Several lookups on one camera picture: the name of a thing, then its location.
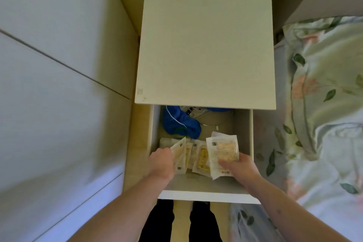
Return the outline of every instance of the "white wardrobe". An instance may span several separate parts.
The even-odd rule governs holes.
[[[66,241],[122,192],[137,52],[120,0],[0,0],[1,241]]]

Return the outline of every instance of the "forearm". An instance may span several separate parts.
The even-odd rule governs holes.
[[[155,176],[143,178],[92,217],[69,241],[136,241],[166,184]]]
[[[287,242],[349,241],[263,178],[256,181],[252,193]]]

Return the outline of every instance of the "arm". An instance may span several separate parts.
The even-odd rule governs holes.
[[[265,180],[250,156],[240,153],[239,162],[220,160],[219,164],[229,169],[236,180],[244,185],[253,197],[260,200],[286,241],[349,241]]]
[[[174,176],[170,148],[157,149],[148,160],[148,174],[84,224],[69,242],[134,242],[159,194]]]

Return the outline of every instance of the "person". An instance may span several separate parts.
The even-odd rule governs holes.
[[[265,180],[251,157],[240,153],[238,162],[219,161],[246,190],[259,199],[274,225],[287,242],[346,242],[345,237],[314,217],[282,190]],[[170,148],[158,148],[148,158],[148,173],[135,186],[105,206],[70,239],[70,242],[170,241],[174,220],[172,200],[158,200],[174,177]],[[221,241],[208,203],[194,202],[190,241]]]

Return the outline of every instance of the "person's left hand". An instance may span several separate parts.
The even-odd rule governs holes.
[[[174,177],[175,167],[170,148],[158,148],[148,160],[148,176],[155,176],[168,184]]]

